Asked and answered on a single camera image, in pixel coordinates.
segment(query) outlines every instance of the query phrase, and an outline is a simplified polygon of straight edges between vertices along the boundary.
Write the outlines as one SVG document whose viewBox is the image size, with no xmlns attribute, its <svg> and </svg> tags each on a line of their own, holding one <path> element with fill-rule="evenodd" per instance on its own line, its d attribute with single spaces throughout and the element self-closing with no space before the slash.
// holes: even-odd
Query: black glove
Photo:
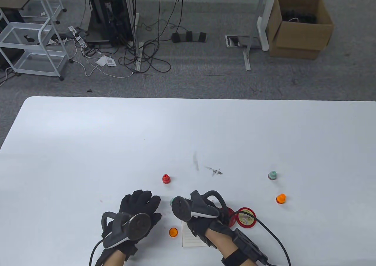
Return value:
<svg viewBox="0 0 376 266">
<path fill-rule="evenodd" d="M 157 210 L 160 202 L 161 202 L 161 198 L 159 196 L 152 197 L 151 191 L 144 192 L 142 190 L 138 190 L 138 191 L 133 192 L 132 195 L 126 195 L 122 199 L 119 212 L 126 212 L 131 215 L 136 215 L 139 213 L 148 214 L 152 222 L 150 226 L 150 230 L 151 230 L 158 223 L 158 221 L 161 220 L 161 217 L 162 217 L 160 213 L 154 213 Z M 112 223 L 113 222 L 110 222 L 108 224 L 107 229 L 102 233 L 103 238 L 105 238 L 111 232 Z M 142 238 L 146 237 L 149 234 L 150 230 Z M 126 255 L 125 261 L 127 261 L 130 256 L 136 253 L 137 248 L 135 244 L 138 243 L 139 241 L 140 240 L 137 240 L 137 241 L 127 240 L 119 244 L 118 246 L 105 249 L 102 252 L 102 255 L 100 256 L 100 258 L 97 260 L 95 266 L 103 265 L 116 250 L 120 250 L 122 253 L 124 253 Z"/>
<path fill-rule="evenodd" d="M 192 217 L 188 222 L 188 228 L 191 230 L 192 234 L 199 238 L 206 243 L 208 246 L 215 245 L 205 236 L 205 233 L 208 229 L 216 231 L 218 233 L 226 234 L 232 237 L 233 231 L 228 227 L 229 225 L 229 217 L 227 213 L 224 213 L 218 207 L 215 206 L 210 200 L 204 198 L 206 204 L 214 206 L 220 212 L 220 216 L 215 219 L 211 218 L 204 218 L 204 217 Z"/>
</svg>

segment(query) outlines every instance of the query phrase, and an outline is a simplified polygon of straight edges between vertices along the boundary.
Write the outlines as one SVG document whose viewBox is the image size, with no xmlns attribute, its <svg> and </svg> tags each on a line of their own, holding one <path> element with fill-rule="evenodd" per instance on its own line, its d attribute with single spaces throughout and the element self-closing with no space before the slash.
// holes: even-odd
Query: cardboard box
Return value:
<svg viewBox="0 0 376 266">
<path fill-rule="evenodd" d="M 317 24 L 287 22 L 287 11 L 313 14 Z M 323 0 L 274 0 L 267 26 L 272 57 L 316 59 L 328 45 L 334 25 Z"/>
</svg>

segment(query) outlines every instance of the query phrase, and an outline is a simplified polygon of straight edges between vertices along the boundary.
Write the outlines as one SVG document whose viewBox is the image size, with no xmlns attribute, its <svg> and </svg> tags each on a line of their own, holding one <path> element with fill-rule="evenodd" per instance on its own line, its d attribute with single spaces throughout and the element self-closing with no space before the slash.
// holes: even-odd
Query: teal bottle cap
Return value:
<svg viewBox="0 0 376 266">
<path fill-rule="evenodd" d="M 277 172 L 275 172 L 275 171 L 271 171 L 271 172 L 269 173 L 269 175 L 268 175 L 268 178 L 269 178 L 270 180 L 275 180 L 275 179 L 277 178 Z"/>
</svg>

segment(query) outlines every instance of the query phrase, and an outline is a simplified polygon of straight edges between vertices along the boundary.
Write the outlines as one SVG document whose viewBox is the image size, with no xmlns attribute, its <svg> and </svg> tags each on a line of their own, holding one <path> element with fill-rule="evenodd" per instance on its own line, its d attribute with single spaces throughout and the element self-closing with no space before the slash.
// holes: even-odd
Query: shelf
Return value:
<svg viewBox="0 0 376 266">
<path fill-rule="evenodd" d="M 42 24 L 38 23 L 11 22 L 0 33 L 0 47 L 24 50 L 41 50 L 42 47 L 38 41 L 38 32 L 41 28 Z M 16 33 L 20 38 L 21 43 L 17 40 L 14 33 Z M 29 38 L 33 38 L 35 41 L 28 42 L 24 35 L 27 35 Z M 47 45 L 53 35 L 54 30 L 52 26 L 47 25 L 42 31 L 42 44 L 44 46 Z"/>
<path fill-rule="evenodd" d="M 50 2 L 50 5 L 55 18 L 57 18 L 60 12 L 62 11 L 60 4 Z M 20 14 L 26 22 L 46 22 L 46 20 L 48 19 L 46 11 L 44 10 L 39 0 L 30 1 L 24 7 L 23 11 L 20 11 Z"/>
<path fill-rule="evenodd" d="M 61 73 L 62 68 L 68 60 L 65 52 L 47 51 L 55 67 Z M 45 51 L 25 51 L 18 62 L 14 65 L 15 72 L 37 74 L 45 76 L 58 76 L 52 64 L 48 60 Z"/>
</svg>

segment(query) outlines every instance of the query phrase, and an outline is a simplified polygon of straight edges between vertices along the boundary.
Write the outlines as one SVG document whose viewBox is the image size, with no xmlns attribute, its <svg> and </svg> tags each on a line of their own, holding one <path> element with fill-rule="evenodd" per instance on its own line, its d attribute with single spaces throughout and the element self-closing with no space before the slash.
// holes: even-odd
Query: computer tower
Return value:
<svg viewBox="0 0 376 266">
<path fill-rule="evenodd" d="M 118 46 L 133 41 L 132 3 L 127 3 L 127 0 L 90 0 L 90 3 L 93 11 L 86 37 L 88 44 L 109 42 L 112 46 Z"/>
</svg>

